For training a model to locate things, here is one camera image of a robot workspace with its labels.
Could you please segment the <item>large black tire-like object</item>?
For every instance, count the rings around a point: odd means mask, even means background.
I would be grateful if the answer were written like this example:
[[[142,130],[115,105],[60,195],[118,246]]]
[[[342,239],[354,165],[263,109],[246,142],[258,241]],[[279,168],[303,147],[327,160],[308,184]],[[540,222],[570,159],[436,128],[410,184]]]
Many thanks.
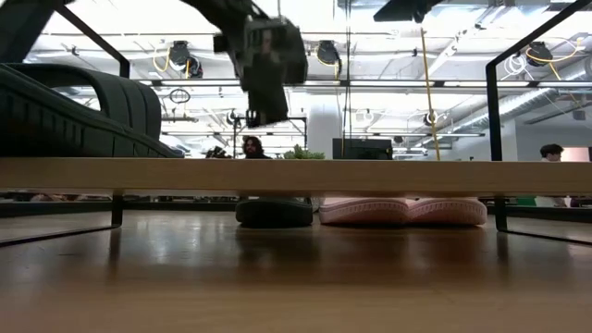
[[[0,64],[0,157],[179,158],[137,81],[58,64]]]

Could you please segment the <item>potted green succulent plant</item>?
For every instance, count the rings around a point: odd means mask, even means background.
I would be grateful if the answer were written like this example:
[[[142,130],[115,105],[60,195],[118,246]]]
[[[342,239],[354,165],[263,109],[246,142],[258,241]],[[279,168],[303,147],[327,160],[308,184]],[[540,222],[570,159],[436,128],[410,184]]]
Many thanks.
[[[299,159],[299,160],[323,160],[325,158],[324,153],[311,152],[299,144],[293,146],[293,148],[283,154],[284,159]]]

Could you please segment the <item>pink rubber slide sandal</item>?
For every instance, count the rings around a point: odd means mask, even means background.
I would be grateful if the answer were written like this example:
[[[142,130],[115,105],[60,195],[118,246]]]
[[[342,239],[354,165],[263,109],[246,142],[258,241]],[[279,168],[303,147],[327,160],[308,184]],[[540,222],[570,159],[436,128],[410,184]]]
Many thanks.
[[[326,198],[318,210],[324,225],[337,224],[404,224],[409,207],[399,198]]]
[[[408,202],[407,216],[415,225],[480,226],[487,207],[475,198],[428,198]]]

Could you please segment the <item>wooden shelf with black frame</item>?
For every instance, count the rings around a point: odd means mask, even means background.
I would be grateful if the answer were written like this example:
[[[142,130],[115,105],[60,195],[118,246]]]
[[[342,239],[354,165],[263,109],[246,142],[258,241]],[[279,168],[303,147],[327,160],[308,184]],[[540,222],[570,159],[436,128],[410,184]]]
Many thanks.
[[[0,190],[111,194],[592,195],[591,163],[0,158]]]

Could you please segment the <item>black monitor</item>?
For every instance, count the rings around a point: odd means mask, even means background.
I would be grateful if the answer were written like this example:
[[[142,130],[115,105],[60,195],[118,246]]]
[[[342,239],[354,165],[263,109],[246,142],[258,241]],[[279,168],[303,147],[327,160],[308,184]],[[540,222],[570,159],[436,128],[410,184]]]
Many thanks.
[[[333,159],[391,160],[390,140],[341,139],[332,140]]]

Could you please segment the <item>person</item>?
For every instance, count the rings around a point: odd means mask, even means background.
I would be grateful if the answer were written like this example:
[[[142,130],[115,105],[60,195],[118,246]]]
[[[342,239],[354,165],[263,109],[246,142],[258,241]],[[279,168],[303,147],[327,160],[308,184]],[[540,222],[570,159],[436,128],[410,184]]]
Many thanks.
[[[243,138],[242,151],[245,159],[269,159],[269,156],[265,155],[261,141],[254,136]]]
[[[542,162],[560,162],[563,148],[557,143],[543,145],[540,150]],[[535,198],[537,207],[566,207],[563,197],[537,196]]]

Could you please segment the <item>black rubber slide sandal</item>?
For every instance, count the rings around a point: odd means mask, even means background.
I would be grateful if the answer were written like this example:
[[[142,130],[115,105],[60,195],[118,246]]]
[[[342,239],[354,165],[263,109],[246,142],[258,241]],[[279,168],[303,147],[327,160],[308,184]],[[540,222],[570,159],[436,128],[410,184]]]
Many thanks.
[[[314,221],[308,200],[259,197],[242,200],[235,207],[236,220],[249,228],[297,228]]]

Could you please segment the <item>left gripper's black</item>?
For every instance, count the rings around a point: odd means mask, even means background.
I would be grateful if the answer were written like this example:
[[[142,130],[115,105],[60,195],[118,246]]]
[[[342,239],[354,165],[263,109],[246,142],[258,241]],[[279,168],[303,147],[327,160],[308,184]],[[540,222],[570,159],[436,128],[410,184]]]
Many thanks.
[[[285,17],[237,21],[213,38],[214,51],[228,54],[248,93],[246,125],[271,126],[288,119],[283,85],[307,80],[308,60],[300,29]]]

